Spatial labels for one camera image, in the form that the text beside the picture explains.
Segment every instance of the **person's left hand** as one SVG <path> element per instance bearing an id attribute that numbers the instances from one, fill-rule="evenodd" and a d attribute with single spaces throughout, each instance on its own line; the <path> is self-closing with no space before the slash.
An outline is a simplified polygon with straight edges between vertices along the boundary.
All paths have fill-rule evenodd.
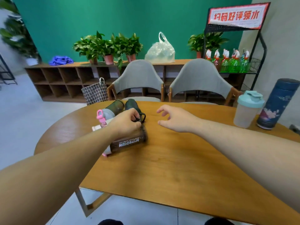
<path id="1" fill-rule="evenodd" d="M 116 133 L 117 138 L 129 136 L 133 131 L 141 127 L 139 121 L 133 122 L 135 117 L 140 118 L 136 109 L 125 110 L 114 117 L 107 127 L 110 127 Z"/>

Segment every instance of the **plastic bag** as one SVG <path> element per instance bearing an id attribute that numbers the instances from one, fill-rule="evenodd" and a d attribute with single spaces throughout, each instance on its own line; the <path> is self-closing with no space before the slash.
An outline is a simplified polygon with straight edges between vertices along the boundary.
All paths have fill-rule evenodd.
<path id="1" fill-rule="evenodd" d="M 159 42 L 156 42 L 150 47 L 147 54 L 145 55 L 145 60 L 151 63 L 169 63 L 175 61 L 175 50 L 173 46 L 168 42 L 165 35 L 160 32 L 158 34 Z"/>

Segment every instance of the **dark blue tumbler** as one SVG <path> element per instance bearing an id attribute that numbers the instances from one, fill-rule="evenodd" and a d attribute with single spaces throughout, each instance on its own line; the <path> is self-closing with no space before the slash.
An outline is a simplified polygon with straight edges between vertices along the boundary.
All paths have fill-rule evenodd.
<path id="1" fill-rule="evenodd" d="M 257 126 L 266 130 L 274 128 L 299 85 L 300 81 L 298 80 L 289 78 L 278 79 L 257 119 Z"/>

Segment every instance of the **black metal frame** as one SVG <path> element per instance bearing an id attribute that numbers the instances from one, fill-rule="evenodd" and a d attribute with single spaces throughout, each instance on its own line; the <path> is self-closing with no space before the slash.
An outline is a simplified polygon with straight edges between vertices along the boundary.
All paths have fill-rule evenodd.
<path id="1" fill-rule="evenodd" d="M 269 10 L 269 7 L 270 7 L 270 2 L 267 6 L 267 9 L 265 11 L 265 16 L 267 15 L 268 13 L 268 10 Z M 201 57 L 204 58 L 204 55 L 206 53 L 206 38 L 205 38 L 205 35 L 206 33 L 208 32 L 223 32 L 223 31 L 244 31 L 244 30 L 257 30 L 257 29 L 251 29 L 251 28 L 244 28 L 244 27 L 234 27 L 234 26 L 225 26 L 225 25 L 214 25 L 214 24 L 208 24 L 208 21 L 209 21 L 209 15 L 210 15 L 210 10 L 212 8 L 209 8 L 208 9 L 208 14 L 207 14 L 207 20 L 206 20 L 206 26 L 205 26 L 205 29 L 204 29 L 204 45 L 203 45 L 203 52 L 201 53 Z M 251 86 L 251 89 L 250 90 L 253 90 L 254 88 L 254 85 L 257 81 L 257 78 L 258 78 L 258 75 L 260 73 L 260 70 L 262 68 L 262 65 L 264 64 L 264 61 L 265 61 L 265 58 L 267 56 L 267 46 L 265 44 L 265 41 L 263 40 L 263 36 L 261 35 L 261 29 L 263 27 L 263 24 L 265 22 L 265 17 L 262 21 L 262 25 L 261 25 L 261 28 L 258 30 L 258 33 L 257 33 L 257 36 L 256 36 L 256 39 L 255 39 L 255 42 L 254 42 L 254 45 L 253 45 L 253 48 L 252 48 L 252 51 L 251 51 L 251 54 L 250 54 L 250 57 L 249 57 L 249 62 L 251 62 L 252 60 L 252 56 L 253 56 L 253 53 L 254 53 L 254 50 L 255 50 L 255 47 L 257 45 L 257 41 L 258 39 L 260 40 L 261 44 L 262 44 L 262 47 L 264 49 L 264 53 L 263 53 L 263 56 L 262 56 L 262 59 L 260 61 L 260 65 L 259 67 L 257 68 L 257 72 L 246 72 L 246 73 L 239 73 L 239 74 L 243 74 L 244 77 L 243 77 L 243 81 L 245 79 L 245 76 L 246 74 L 255 74 L 255 78 L 254 78 L 254 81 L 252 83 L 252 86 Z"/>
<path id="2" fill-rule="evenodd" d="M 4 67 L 0 64 L 0 80 L 2 82 L 0 83 L 4 83 L 4 84 L 7 84 L 7 85 L 10 85 L 10 84 L 18 84 L 16 82 L 16 78 L 14 77 L 14 75 L 12 74 L 11 70 L 9 69 L 9 67 L 7 66 L 6 62 L 4 61 L 2 55 L 0 54 L 0 60 L 2 61 Z M 8 78 L 4 78 L 3 77 L 3 73 L 6 73 L 9 77 Z M 13 80 L 14 83 L 7 83 L 6 80 Z"/>

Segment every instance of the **white pot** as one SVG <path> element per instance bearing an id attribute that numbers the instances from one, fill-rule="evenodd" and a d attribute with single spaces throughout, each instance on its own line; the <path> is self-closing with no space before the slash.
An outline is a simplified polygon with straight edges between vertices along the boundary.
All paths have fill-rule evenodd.
<path id="1" fill-rule="evenodd" d="M 38 64 L 38 60 L 32 57 L 29 57 L 26 59 L 26 63 L 27 65 L 31 66 L 31 65 L 37 65 Z"/>

